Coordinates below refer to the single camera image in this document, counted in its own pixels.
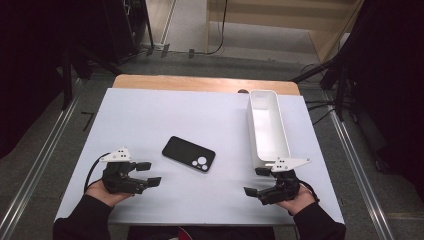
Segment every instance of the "black cable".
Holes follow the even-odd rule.
[[[224,44],[224,27],[225,27],[225,18],[227,16],[227,6],[228,6],[228,0],[225,0],[225,7],[224,7],[224,17],[222,19],[222,33],[221,33],[221,43],[219,44],[219,47],[210,53],[203,53],[203,52],[193,52],[193,53],[189,53],[189,52],[180,52],[180,51],[168,51],[168,53],[181,53],[181,54],[192,54],[192,55],[204,55],[204,56],[208,56],[208,55],[212,55],[217,53],[221,48],[222,45]],[[159,51],[161,52],[162,50],[160,49],[153,49],[154,51]]]
[[[330,114],[332,111],[334,111],[335,109],[330,109],[324,116],[322,116],[320,119],[316,120],[314,123],[312,123],[312,125],[315,125],[317,123],[319,123],[322,119],[324,119],[325,117],[328,116],[328,114]]]
[[[224,27],[225,27],[225,17],[227,16],[227,6],[228,6],[228,0],[225,0],[224,17],[222,19],[221,44],[219,44],[219,47],[215,51],[213,51],[211,53],[204,53],[205,55],[212,55],[212,54],[217,53],[221,49],[222,44],[224,44]]]
[[[91,174],[93,173],[94,168],[96,168],[96,165],[99,163],[100,158],[102,158],[102,157],[104,157],[104,156],[106,156],[106,155],[108,155],[108,154],[109,154],[109,153],[103,154],[102,156],[100,156],[99,158],[97,158],[97,160],[94,162],[93,166],[91,166],[91,169],[90,169],[90,171],[88,172],[87,178],[85,179],[85,184],[84,184],[84,193],[87,191],[87,189],[88,189],[88,187],[89,187],[89,186],[88,186],[88,182],[90,181]]]
[[[113,65],[120,66],[120,65],[126,64],[127,62],[129,62],[130,60],[132,60],[134,57],[137,57],[137,56],[139,56],[139,55],[141,55],[143,53],[146,53],[146,52],[148,52],[148,51],[137,52],[137,54],[133,54],[133,55],[131,55],[131,56],[125,58],[125,59],[121,59],[121,62],[119,64],[113,64]],[[94,61],[89,61],[88,62],[88,66],[91,66],[91,67],[101,67],[100,64],[98,64],[98,63],[96,63]]]
[[[307,68],[307,67],[309,67],[309,66],[314,66],[314,65],[316,65],[316,64],[315,64],[315,63],[311,63],[311,64],[308,64],[308,65],[304,66],[304,67],[302,68],[302,70],[300,70],[300,75],[302,75],[302,73],[303,73],[303,71],[305,70],[305,68]]]
[[[315,106],[312,106],[312,107],[308,107],[308,111],[311,111],[311,110],[314,110],[314,109],[317,109],[317,108],[320,108],[320,107],[332,106],[332,105],[334,105],[334,103],[324,103],[324,104],[320,104],[320,105],[315,105]]]
[[[309,103],[333,103],[334,104],[334,101],[314,100],[314,101],[305,101],[305,103],[306,104],[309,104]]]
[[[215,8],[218,9],[218,1],[215,1]],[[219,28],[219,22],[216,22],[216,26],[218,27],[218,32],[221,37],[224,35],[224,33],[221,32],[221,29]]]

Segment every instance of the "tripod leg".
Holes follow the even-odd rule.
[[[86,58],[82,54],[78,53],[74,46],[69,47],[69,58],[71,59],[71,64],[78,76],[83,79],[90,79],[93,71],[91,71],[88,66]]]
[[[110,63],[106,62],[104,59],[100,58],[99,56],[95,55],[94,53],[88,51],[87,49],[77,46],[77,51],[80,52],[82,55],[86,56],[87,58],[97,62],[102,67],[110,71],[111,73],[115,74],[116,76],[121,75],[121,70],[117,69],[116,67],[112,66]]]
[[[145,20],[146,20],[147,30],[149,32],[150,45],[152,46],[152,49],[153,49],[155,45],[153,43],[152,28],[150,27],[149,11],[147,10],[146,0],[141,0],[141,4],[144,11],[144,16],[146,18]]]
[[[340,76],[338,79],[338,86],[337,86],[337,95],[336,95],[336,114],[339,117],[339,120],[343,122],[343,100],[344,100],[344,93],[346,88],[346,81],[347,81],[347,67],[343,66],[342,70],[340,72]]]
[[[69,48],[66,47],[62,55],[62,79],[63,79],[63,105],[65,110],[72,100],[72,76],[71,60],[69,57]]]
[[[311,70],[303,73],[300,76],[297,76],[297,77],[291,79],[290,81],[292,81],[294,83],[300,83],[303,80],[306,80],[306,79],[314,76],[315,74],[318,74],[318,73],[324,71],[325,69],[328,69],[328,68],[332,67],[336,63],[335,58],[336,57],[334,57],[333,59],[328,60],[327,62],[325,62],[323,64],[320,64],[317,67],[314,67],[313,69],[311,69]]]

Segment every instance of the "hand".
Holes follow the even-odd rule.
[[[99,180],[91,184],[85,194],[97,198],[98,200],[104,202],[110,207],[114,207],[117,203],[133,196],[130,193],[109,193],[105,185],[103,185],[103,181]]]
[[[315,199],[311,192],[302,184],[300,185],[299,193],[296,198],[289,201],[276,203],[278,206],[287,209],[293,216],[300,212],[305,207],[314,203]]]

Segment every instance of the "metal rail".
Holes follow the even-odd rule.
[[[323,92],[323,94],[326,100],[331,99],[331,97],[329,97],[325,92]],[[374,193],[374,190],[364,169],[362,168],[361,161],[352,144],[349,133],[346,129],[346,125],[344,122],[339,121],[334,111],[331,111],[330,114],[339,135],[340,141],[346,152],[346,156],[350,167],[352,168],[356,182],[358,183],[359,190],[361,191],[362,197],[364,198],[365,204],[367,205],[368,212],[371,216],[371,220],[374,223],[377,234],[381,240],[393,240],[394,237],[386,220],[384,211],[378,202],[377,196]]]
[[[27,206],[32,193],[34,192],[38,181],[40,180],[49,160],[53,154],[53,151],[59,142],[62,133],[68,124],[69,119],[72,116],[72,113],[75,109],[75,106],[78,102],[80,92],[82,87],[85,85],[85,82],[78,79],[76,82],[76,96],[71,101],[69,107],[62,111],[59,115],[52,131],[50,132],[46,142],[44,143],[40,153],[37,156],[34,164],[31,167],[25,181],[21,185],[18,193],[13,198],[11,204],[8,207],[8,210],[1,222],[0,225],[0,239],[8,240],[13,234],[16,225],[21,218],[25,207]]]

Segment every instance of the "black sleeve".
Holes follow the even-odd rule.
[[[108,218],[111,207],[84,195],[68,218],[59,218],[53,226],[53,239],[110,239]]]
[[[294,216],[301,240],[340,240],[346,226],[335,222],[319,205],[313,203]]]

